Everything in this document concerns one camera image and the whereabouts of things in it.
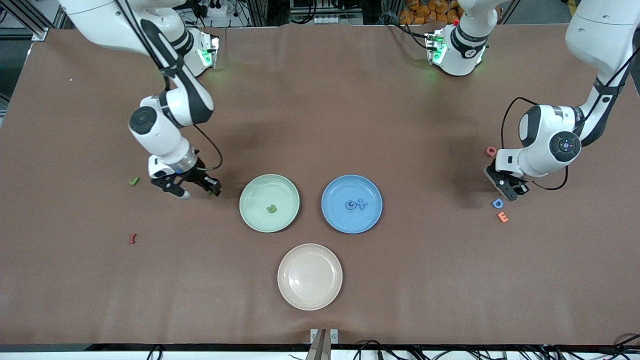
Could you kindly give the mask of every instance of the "table surface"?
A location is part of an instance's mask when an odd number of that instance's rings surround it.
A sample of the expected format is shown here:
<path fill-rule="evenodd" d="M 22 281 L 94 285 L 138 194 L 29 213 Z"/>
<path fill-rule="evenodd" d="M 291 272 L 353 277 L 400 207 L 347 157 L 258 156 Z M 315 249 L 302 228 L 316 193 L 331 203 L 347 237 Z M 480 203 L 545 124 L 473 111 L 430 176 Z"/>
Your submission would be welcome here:
<path fill-rule="evenodd" d="M 396 28 L 219 32 L 218 69 L 200 79 L 216 103 L 202 129 L 225 155 L 223 194 L 188 184 L 187 201 L 128 183 L 146 179 L 148 156 L 129 115 L 163 86 L 150 59 L 51 31 L 33 45 L 0 131 L 0 342 L 296 343 L 327 327 L 341 343 L 611 344 L 637 332 L 634 87 L 565 188 L 506 204 L 508 223 L 482 174 L 515 96 L 586 99 L 595 71 L 568 52 L 565 29 L 497 26 L 464 78 L 430 67 Z M 508 147 L 527 108 L 512 109 Z M 217 162 L 194 129 L 183 133 Z M 286 230 L 262 234 L 238 200 L 268 173 L 296 184 L 301 209 Z M 320 209 L 325 186 L 351 173 L 385 201 L 358 235 L 333 230 Z M 313 312 L 288 305 L 276 283 L 302 243 L 327 246 L 344 271 L 335 301 Z"/>

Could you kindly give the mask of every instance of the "black clamp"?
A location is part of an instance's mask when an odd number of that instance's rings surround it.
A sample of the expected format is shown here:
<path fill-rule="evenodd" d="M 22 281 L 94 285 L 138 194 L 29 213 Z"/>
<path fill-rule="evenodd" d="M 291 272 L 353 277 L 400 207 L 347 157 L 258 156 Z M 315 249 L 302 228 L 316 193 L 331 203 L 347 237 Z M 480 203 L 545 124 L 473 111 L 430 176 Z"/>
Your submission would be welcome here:
<path fill-rule="evenodd" d="M 625 80 L 618 86 L 604 86 L 600 79 L 596 78 L 596 81 L 593 82 L 593 87 L 596 88 L 600 95 L 618 96 L 622 92 L 622 88 L 625 87 Z"/>
<path fill-rule="evenodd" d="M 166 78 L 171 78 L 181 71 L 183 66 L 184 59 L 181 56 L 178 56 L 173 65 L 160 69 L 160 74 Z"/>
<path fill-rule="evenodd" d="M 467 41 L 471 41 L 471 42 L 481 42 L 479 45 L 476 46 L 469 46 L 467 44 L 464 44 L 460 41 L 460 39 L 458 38 L 458 35 L 467 40 Z M 452 31 L 451 33 L 451 45 L 458 50 L 458 52 L 460 53 L 460 55 L 462 56 L 462 58 L 464 59 L 471 59 L 473 57 L 475 57 L 484 47 L 484 45 L 486 44 L 486 39 L 489 38 L 489 36 L 485 36 L 485 37 L 481 37 L 481 38 L 476 38 L 476 37 L 472 37 L 468 34 L 466 34 L 464 31 L 462 31 L 462 29 L 460 29 L 459 26 L 456 26 L 456 28 Z"/>

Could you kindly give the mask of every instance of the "plate rim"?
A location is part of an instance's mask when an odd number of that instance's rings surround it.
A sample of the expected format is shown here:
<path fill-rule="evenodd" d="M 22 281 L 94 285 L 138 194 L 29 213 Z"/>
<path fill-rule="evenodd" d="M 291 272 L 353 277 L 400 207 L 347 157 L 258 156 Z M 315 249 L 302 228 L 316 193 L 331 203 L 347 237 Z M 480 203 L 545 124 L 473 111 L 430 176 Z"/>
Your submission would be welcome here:
<path fill-rule="evenodd" d="M 250 224 L 249 221 L 247 221 L 246 217 L 245 217 L 245 211 L 243 211 L 243 208 L 241 206 L 242 201 L 243 201 L 243 196 L 244 196 L 244 192 L 247 189 L 247 187 L 249 187 L 249 185 L 251 185 L 252 182 L 259 180 L 262 177 L 277 177 L 281 180 L 284 180 L 285 183 L 289 183 L 291 184 L 291 186 L 293 186 L 293 188 L 296 190 L 296 198 L 297 198 L 297 206 L 296 206 L 296 211 L 295 214 L 293 215 L 293 217 L 291 218 L 291 220 L 286 223 L 284 226 L 282 226 L 281 229 L 276 229 L 276 230 L 269 230 L 269 231 L 264 231 L 264 230 L 260 230 L 260 229 L 256 229 L 253 225 Z M 283 175 L 280 174 L 262 174 L 260 176 L 254 177 L 251 181 L 249 181 L 249 183 L 247 185 L 244 186 L 244 189 L 242 190 L 242 193 L 240 194 L 240 199 L 238 199 L 238 209 L 240 212 L 240 217 L 242 217 L 242 220 L 244 221 L 244 223 L 248 226 L 251 227 L 253 230 L 256 230 L 259 233 L 277 233 L 278 231 L 282 231 L 284 229 L 286 229 L 289 225 L 291 225 L 291 223 L 293 223 L 293 220 L 296 219 L 296 217 L 298 217 L 298 213 L 300 212 L 300 191 L 298 190 L 298 187 L 293 183 L 293 181 L 291 181 L 288 177 L 285 177 Z"/>
<path fill-rule="evenodd" d="M 312 248 L 316 248 L 317 250 L 324 250 L 327 251 L 331 256 L 331 258 L 333 260 L 335 260 L 335 264 L 333 264 L 335 266 L 335 268 L 337 269 L 336 273 L 337 273 L 337 278 L 338 278 L 338 285 L 337 288 L 335 290 L 335 294 L 331 297 L 331 299 L 329 301 L 326 302 L 326 304 L 320 306 L 320 307 L 307 307 L 307 308 L 303 308 L 297 305 L 292 304 L 292 302 L 285 296 L 284 291 L 282 290 L 282 288 L 284 286 L 286 286 L 285 284 L 283 284 L 284 280 L 282 279 L 282 276 L 284 276 L 284 264 L 285 264 L 285 260 L 290 259 L 293 255 L 294 252 L 299 252 L 300 248 L 304 248 L 304 247 L 312 247 Z M 278 266 L 278 272 L 277 272 L 277 281 L 278 281 L 278 290 L 280 290 L 280 294 L 281 296 L 284 298 L 284 300 L 291 306 L 295 307 L 296 309 L 299 310 L 303 310 L 303 311 L 315 311 L 315 310 L 320 310 L 323 309 L 327 306 L 329 306 L 334 300 L 335 298 L 338 297 L 338 294 L 340 293 L 340 290 L 342 289 L 342 283 L 344 281 L 344 274 L 342 271 L 342 264 L 340 263 L 340 259 L 338 259 L 338 257 L 335 255 L 335 253 L 333 251 L 331 251 L 331 249 L 329 249 L 326 246 L 317 244 L 317 243 L 304 243 L 298 246 L 295 246 L 293 249 L 289 250 L 285 256 L 282 258 L 282 260 L 280 260 L 280 265 Z"/>
<path fill-rule="evenodd" d="M 326 216 L 327 211 L 325 211 L 324 204 L 325 204 L 325 197 L 327 196 L 327 191 L 329 190 L 329 187 L 331 187 L 331 185 L 334 182 L 342 179 L 343 177 L 357 177 L 357 178 L 363 179 L 365 182 L 371 184 L 374 189 L 376 189 L 376 193 L 378 194 L 378 197 L 380 198 L 380 212 L 378 213 L 378 216 L 375 218 L 375 220 L 372 222 L 371 226 L 367 227 L 364 230 L 355 231 L 354 232 L 354 231 L 345 231 L 343 229 L 338 229 L 335 225 L 333 225 L 329 221 L 329 219 Z M 331 182 L 329 182 L 329 184 L 324 188 L 324 191 L 322 192 L 322 198 L 321 198 L 321 202 L 320 202 L 320 207 L 321 207 L 321 210 L 322 210 L 322 215 L 324 216 L 324 220 L 327 223 L 329 223 L 329 225 L 331 225 L 332 228 L 334 228 L 334 229 L 336 229 L 336 230 L 338 230 L 338 231 L 340 231 L 341 233 L 344 233 L 344 234 L 361 234 L 361 233 L 364 233 L 365 231 L 370 230 L 372 227 L 374 227 L 378 223 L 378 221 L 380 220 L 380 217 L 382 217 L 382 210 L 383 210 L 383 207 L 384 207 L 384 201 L 382 199 L 382 193 L 380 192 L 380 189 L 378 188 L 378 186 L 373 181 L 371 181 L 370 179 L 368 179 L 368 178 L 366 178 L 366 177 L 364 177 L 362 175 L 345 174 L 345 175 L 341 175 L 341 176 L 336 177 L 335 179 L 331 180 Z"/>

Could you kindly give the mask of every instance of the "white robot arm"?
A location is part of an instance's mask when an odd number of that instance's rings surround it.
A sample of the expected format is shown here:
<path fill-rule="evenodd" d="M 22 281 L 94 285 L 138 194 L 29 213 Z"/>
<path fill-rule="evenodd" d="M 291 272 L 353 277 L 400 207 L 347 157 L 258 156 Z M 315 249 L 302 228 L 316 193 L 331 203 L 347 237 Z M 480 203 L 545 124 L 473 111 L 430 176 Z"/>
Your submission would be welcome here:
<path fill-rule="evenodd" d="M 637 0 L 582 0 L 565 41 L 598 75 L 583 105 L 535 105 L 520 119 L 523 148 L 498 150 L 484 171 L 507 200 L 528 192 L 527 181 L 569 165 L 583 147 L 602 136 L 636 54 L 632 37 L 639 23 Z"/>
<path fill-rule="evenodd" d="M 495 7 L 501 3 L 503 0 L 458 0 L 465 10 L 460 23 L 446 25 L 426 39 L 429 62 L 454 76 L 472 72 L 482 60 L 486 41 L 498 22 Z"/>
<path fill-rule="evenodd" d="M 159 95 L 140 102 L 140 108 L 129 119 L 129 130 L 151 153 L 148 160 L 151 183 L 187 199 L 189 192 L 180 187 L 183 181 L 195 183 L 216 196 L 220 194 L 220 182 L 207 175 L 207 171 L 215 168 L 206 168 L 197 156 L 198 151 L 179 130 L 190 125 L 197 127 L 213 113 L 213 100 L 194 73 L 211 66 L 217 50 L 217 43 L 208 49 L 196 46 L 194 38 L 199 38 L 202 45 L 203 38 L 211 43 L 211 36 L 186 29 L 174 10 L 158 7 L 183 2 L 160 0 L 153 7 L 149 0 L 131 0 L 131 4 L 126 0 L 61 0 L 88 40 L 110 49 L 147 54 L 158 66 L 166 87 Z M 175 84 L 174 89 L 170 89 L 169 79 Z"/>

